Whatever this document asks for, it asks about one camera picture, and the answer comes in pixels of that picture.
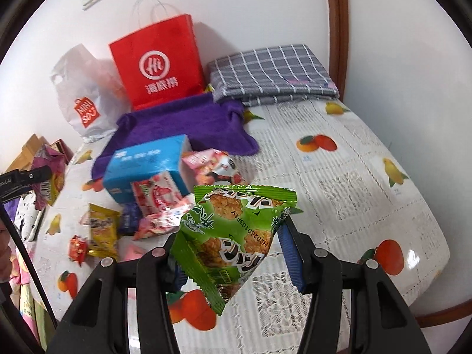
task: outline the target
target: folded blanket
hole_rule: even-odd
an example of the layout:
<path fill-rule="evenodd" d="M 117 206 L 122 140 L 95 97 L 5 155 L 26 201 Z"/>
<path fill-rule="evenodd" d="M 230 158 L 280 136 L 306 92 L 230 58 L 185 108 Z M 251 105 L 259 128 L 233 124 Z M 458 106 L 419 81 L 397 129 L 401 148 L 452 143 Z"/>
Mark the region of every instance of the folded blanket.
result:
<path fill-rule="evenodd" d="M 255 154 L 259 145 L 242 127 L 243 112 L 240 102 L 219 105 L 211 93 L 206 93 L 124 114 L 117 121 L 118 130 L 96 159 L 91 176 L 94 180 L 103 177 L 119 149 L 175 135 L 187 135 L 196 151 L 214 148 L 241 156 Z"/>
<path fill-rule="evenodd" d="M 336 85 L 305 44 L 241 52 L 208 67 L 215 101 L 240 99 L 253 106 L 339 97 Z"/>

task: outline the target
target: hi logo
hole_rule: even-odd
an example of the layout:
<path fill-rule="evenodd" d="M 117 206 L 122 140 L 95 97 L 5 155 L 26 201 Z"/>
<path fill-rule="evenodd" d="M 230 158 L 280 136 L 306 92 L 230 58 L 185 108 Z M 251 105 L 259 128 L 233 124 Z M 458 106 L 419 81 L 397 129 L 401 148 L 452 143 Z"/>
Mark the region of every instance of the hi logo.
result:
<path fill-rule="evenodd" d="M 84 128 L 87 128 L 100 117 L 95 104 L 89 98 L 82 97 L 81 99 L 76 99 L 75 103 L 74 110 L 79 113 Z"/>
<path fill-rule="evenodd" d="M 139 60 L 139 70 L 142 75 L 150 80 L 161 80 L 171 68 L 169 58 L 158 50 L 145 53 Z"/>

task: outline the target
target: gray plaid fabric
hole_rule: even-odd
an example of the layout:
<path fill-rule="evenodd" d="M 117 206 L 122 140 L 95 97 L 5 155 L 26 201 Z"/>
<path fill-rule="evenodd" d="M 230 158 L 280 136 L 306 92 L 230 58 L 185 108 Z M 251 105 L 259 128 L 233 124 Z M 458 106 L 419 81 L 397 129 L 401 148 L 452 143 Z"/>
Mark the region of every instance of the gray plaid fabric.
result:
<path fill-rule="evenodd" d="M 209 63 L 216 102 L 240 99 L 246 106 L 299 99 L 336 99 L 334 82 L 305 45 L 254 49 Z"/>

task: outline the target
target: screw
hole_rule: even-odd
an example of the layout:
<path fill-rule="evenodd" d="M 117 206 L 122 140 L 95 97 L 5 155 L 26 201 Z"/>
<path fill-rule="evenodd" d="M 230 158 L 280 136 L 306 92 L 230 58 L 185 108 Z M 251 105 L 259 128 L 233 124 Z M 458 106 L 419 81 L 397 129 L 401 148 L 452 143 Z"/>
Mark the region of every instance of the screw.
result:
<path fill-rule="evenodd" d="M 322 248 L 317 248 L 315 249 L 315 255 L 320 258 L 325 258 L 327 257 L 327 251 L 322 249 Z"/>
<path fill-rule="evenodd" d="M 367 265 L 368 268 L 371 268 L 371 269 L 378 268 L 378 262 L 376 260 L 367 260 L 365 264 Z"/>
<path fill-rule="evenodd" d="M 113 258 L 112 257 L 105 257 L 103 260 L 100 261 L 100 264 L 106 268 L 110 266 L 113 263 Z"/>
<path fill-rule="evenodd" d="M 162 257 L 166 253 L 166 249 L 163 247 L 156 247 L 153 249 L 153 256 L 154 257 Z"/>

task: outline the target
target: barcode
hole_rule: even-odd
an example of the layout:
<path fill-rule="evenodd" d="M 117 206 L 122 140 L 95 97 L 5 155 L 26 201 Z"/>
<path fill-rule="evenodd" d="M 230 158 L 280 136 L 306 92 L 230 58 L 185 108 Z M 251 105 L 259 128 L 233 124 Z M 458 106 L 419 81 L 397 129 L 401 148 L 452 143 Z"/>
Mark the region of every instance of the barcode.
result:
<path fill-rule="evenodd" d="M 43 181 L 39 186 L 39 192 L 41 195 L 47 199 L 48 201 L 51 200 L 51 182 L 50 181 Z"/>

